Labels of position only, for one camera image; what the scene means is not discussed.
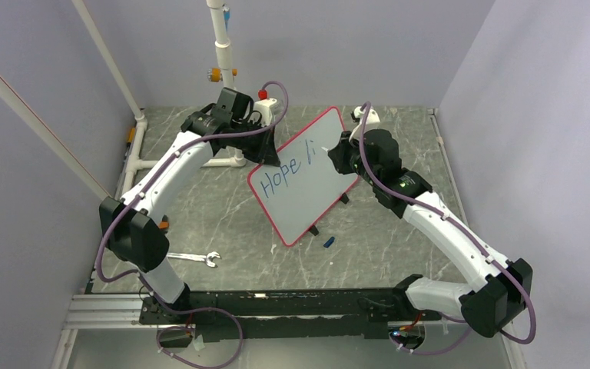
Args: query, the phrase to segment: marker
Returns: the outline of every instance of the marker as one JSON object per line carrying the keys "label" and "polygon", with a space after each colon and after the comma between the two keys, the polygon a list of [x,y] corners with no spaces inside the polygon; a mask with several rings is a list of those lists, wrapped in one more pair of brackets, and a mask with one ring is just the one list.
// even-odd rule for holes
{"label": "marker", "polygon": [[336,240],[335,237],[330,238],[327,242],[325,242],[323,244],[324,248],[329,248],[329,246],[331,246],[331,244]]}

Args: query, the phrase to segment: whiteboard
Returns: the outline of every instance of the whiteboard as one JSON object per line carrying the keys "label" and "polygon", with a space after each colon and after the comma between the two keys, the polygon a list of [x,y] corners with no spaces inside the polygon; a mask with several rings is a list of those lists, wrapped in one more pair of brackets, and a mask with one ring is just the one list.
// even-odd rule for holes
{"label": "whiteboard", "polygon": [[258,165],[247,176],[286,246],[295,244],[358,181],[358,175],[338,174],[322,149],[336,147],[342,131],[340,111],[328,108],[277,149],[279,168]]}

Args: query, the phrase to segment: gray marble table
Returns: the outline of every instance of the gray marble table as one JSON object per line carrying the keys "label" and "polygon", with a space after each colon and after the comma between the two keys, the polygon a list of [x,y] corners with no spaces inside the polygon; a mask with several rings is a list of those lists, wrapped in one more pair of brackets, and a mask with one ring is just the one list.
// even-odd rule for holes
{"label": "gray marble table", "polygon": [[[327,106],[293,106],[277,126],[277,146],[296,134]],[[353,106],[339,106],[348,129],[355,126]],[[157,160],[170,147],[184,119],[196,107],[148,108],[148,130],[141,157]],[[420,173],[458,214],[444,157],[426,109],[375,107],[399,142],[403,165]],[[349,204],[335,205],[317,224],[320,235],[305,235],[286,248],[252,195],[246,179],[254,164],[244,168],[202,168],[170,206],[167,237],[170,251],[206,254],[218,251],[218,268],[172,260],[192,290],[250,290],[300,288],[392,287],[412,273],[441,281],[464,281],[458,270],[421,232],[379,205],[371,187],[359,181]],[[136,180],[145,175],[141,171]],[[330,248],[323,243],[334,236]],[[105,274],[130,267],[110,251]],[[137,291],[134,277],[112,284],[94,283],[94,292]]]}

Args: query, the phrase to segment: wrench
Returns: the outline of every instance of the wrench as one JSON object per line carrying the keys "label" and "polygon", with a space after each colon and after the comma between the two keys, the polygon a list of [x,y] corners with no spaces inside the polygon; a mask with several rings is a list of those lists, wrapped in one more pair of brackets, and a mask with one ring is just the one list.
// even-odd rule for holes
{"label": "wrench", "polygon": [[201,261],[201,262],[204,262],[210,268],[217,267],[216,263],[213,262],[213,259],[215,259],[215,258],[219,258],[220,259],[221,258],[220,257],[220,254],[218,254],[216,251],[210,252],[209,254],[206,254],[206,255],[183,254],[183,253],[169,252],[168,254],[166,254],[166,257],[167,258],[173,258],[173,259]]}

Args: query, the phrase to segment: white wall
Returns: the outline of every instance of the white wall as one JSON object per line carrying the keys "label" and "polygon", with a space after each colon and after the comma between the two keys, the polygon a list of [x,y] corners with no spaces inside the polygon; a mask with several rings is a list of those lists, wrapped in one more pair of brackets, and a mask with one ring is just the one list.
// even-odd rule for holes
{"label": "white wall", "polygon": [[[71,2],[0,0],[0,73],[113,191],[134,119]],[[0,99],[0,369],[50,365],[99,202]]]}
{"label": "white wall", "polygon": [[534,267],[529,367],[590,367],[590,1],[497,0],[440,128],[471,225]]}
{"label": "white wall", "polygon": [[[218,96],[205,0],[86,2],[142,104]],[[438,106],[493,2],[230,0],[237,87],[276,79],[294,104]]]}

